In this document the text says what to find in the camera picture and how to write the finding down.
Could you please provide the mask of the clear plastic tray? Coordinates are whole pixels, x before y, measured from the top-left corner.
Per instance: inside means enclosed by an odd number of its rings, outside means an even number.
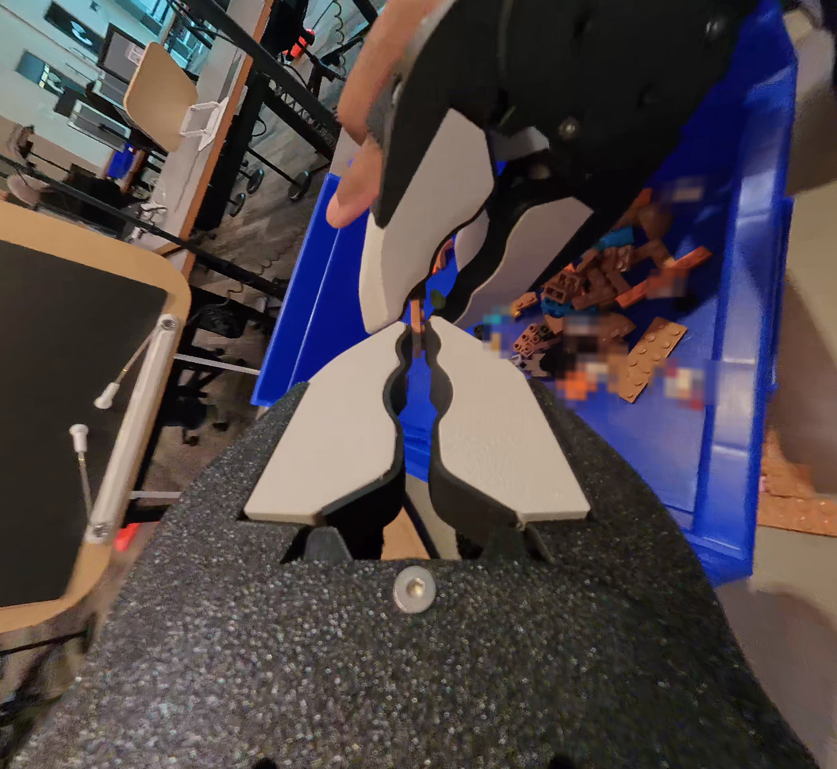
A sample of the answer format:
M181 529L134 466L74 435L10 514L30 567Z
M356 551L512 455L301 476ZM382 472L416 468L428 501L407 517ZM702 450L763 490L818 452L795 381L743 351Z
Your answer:
M224 98L219 102L209 101L188 107L183 115L180 135L183 138L198 138L198 148L204 149L215 139L227 106L228 98Z

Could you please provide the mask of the black stand bar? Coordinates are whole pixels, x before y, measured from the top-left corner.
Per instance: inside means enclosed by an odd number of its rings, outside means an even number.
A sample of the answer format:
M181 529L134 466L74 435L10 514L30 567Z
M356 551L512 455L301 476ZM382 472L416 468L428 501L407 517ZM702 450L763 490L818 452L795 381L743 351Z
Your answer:
M289 281L286 279L267 279L263 277L263 275L254 271L243 269L231 261L221 259L213 253L200 248L192 240L185 240L177 237L160 228L152 221L132 216L126 210L115 208L114 206L93 197L87 192L78 190L62 181L48 177L46 174L37 169L33 169L27 165L22 165L11 157L1 155L1 161L4 165L13 168L15 173L20 177L32 177L41 180L45 182L48 187L56 189L63 197L69 197L86 205L90 205L108 214L109 216L124 222L127 226L139 228L154 237L161 238L164 241L173 244L176 250L190 252L195 257L196 262L203 265L206 269L210 269L227 279L237 282L239 285L249 287L258 291L258 293L262 293L267 297L278 299L280 301L285 298L289 286Z

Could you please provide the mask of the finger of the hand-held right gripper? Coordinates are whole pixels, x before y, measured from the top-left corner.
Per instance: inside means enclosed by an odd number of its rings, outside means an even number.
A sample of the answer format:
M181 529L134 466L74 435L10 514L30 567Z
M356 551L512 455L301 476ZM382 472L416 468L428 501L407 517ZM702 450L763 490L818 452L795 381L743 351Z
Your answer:
M367 223L358 293L369 335L400 320L439 247L476 217L494 185L485 132L449 109L392 218Z
M591 215L592 210L573 197L526 210L501 239L499 257L472 261L480 277L467 282L464 311L452 316L452 323L474 324L528 292Z

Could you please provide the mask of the blue plastic bin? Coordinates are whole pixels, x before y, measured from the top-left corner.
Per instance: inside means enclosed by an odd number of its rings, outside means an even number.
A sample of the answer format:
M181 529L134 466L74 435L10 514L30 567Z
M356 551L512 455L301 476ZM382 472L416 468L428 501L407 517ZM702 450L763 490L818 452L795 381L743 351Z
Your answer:
M793 200L786 197L797 63L779 0L760 0L742 26L727 76L685 127L651 182L673 204L665 244L677 258L703 247L691 274L696 302L652 299L629 310L633 343L654 317L684 324L663 373L629 404L605 387L572 408L657 493L713 586L752 574L759 461L775 388L779 314ZM353 155L340 139L252 404L269 408L366 339L357 281L368 214L338 231L326 207ZM681 398L685 373L703 397Z

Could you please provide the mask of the pile of loose toy bricks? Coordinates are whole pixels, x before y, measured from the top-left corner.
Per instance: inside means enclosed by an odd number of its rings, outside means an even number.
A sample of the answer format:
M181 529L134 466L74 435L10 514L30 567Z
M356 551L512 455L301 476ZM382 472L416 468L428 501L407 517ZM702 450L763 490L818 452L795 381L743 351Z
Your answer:
M685 325L656 317L624 358L615 352L636 326L624 311L651 299L684 298L690 276L713 258L699 246L674 257L663 241L670 217L644 188L622 218L577 262L570 262L533 292L523 293L500 317L534 306L542 321L529 325L513 350L524 361L568 341L571 321L592 315L594 337L614 362L609 372L619 397L634 403L685 336Z

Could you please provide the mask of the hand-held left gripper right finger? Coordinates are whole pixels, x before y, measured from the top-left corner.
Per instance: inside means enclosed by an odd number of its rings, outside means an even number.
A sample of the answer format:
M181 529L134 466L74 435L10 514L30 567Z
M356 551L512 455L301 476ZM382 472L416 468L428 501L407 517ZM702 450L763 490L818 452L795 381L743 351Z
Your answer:
M432 316L427 363L436 418L432 465L513 521L581 520L590 511L530 381L474 335Z

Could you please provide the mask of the person's right hand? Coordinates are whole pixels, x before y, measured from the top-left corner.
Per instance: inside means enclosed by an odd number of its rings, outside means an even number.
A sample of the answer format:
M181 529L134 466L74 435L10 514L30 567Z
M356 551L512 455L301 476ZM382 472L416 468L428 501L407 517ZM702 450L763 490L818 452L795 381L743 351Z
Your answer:
M443 0L386 0L342 90L341 127L359 146L327 208L335 229L347 227L369 209L382 178L383 107L392 76L422 22Z

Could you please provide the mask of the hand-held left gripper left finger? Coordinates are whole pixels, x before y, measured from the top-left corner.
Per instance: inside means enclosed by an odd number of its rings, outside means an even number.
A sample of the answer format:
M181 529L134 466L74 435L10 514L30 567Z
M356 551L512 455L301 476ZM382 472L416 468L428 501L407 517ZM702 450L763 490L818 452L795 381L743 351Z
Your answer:
M408 325L343 351L306 384L244 507L251 521L324 522L403 472Z

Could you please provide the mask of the long wooden desk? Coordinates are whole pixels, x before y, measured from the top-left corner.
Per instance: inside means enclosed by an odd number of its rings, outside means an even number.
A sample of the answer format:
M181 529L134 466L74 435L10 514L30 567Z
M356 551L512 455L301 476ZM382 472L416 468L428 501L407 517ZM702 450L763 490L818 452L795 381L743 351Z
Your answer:
M257 42L262 38L274 0L231 0L228 14ZM227 99L223 117L213 142L199 149L195 138L183 140L162 166L152 199L166 208L157 221L163 231L181 239L189 238L202 207L214 168L225 144L226 134L246 91L252 60L224 40L208 53L197 82L199 102Z

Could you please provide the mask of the black plywood-edged panel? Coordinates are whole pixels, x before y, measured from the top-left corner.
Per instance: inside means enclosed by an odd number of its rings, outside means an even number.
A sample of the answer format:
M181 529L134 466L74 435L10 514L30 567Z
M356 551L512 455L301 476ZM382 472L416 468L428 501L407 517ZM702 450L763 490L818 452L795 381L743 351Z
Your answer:
M2 635L89 596L191 293L161 255L2 202Z

